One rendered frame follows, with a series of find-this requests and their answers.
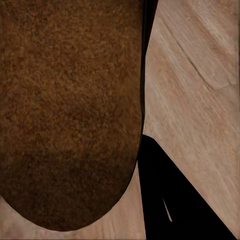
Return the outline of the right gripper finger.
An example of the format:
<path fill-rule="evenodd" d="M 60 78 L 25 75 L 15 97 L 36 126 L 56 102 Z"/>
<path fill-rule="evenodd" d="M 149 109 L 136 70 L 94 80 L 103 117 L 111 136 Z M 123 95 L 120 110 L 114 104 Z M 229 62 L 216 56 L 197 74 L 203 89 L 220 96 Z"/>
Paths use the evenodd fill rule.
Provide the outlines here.
<path fill-rule="evenodd" d="M 146 240 L 237 240 L 154 138 L 137 163 Z"/>

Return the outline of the sandal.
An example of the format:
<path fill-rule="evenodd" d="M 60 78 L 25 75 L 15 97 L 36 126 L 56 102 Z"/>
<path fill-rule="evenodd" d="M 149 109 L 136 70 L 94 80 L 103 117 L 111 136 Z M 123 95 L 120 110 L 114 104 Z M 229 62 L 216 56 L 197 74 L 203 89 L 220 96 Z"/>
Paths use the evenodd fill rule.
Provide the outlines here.
<path fill-rule="evenodd" d="M 125 193 L 145 122 L 159 0 L 0 0 L 0 195 L 52 231 Z"/>

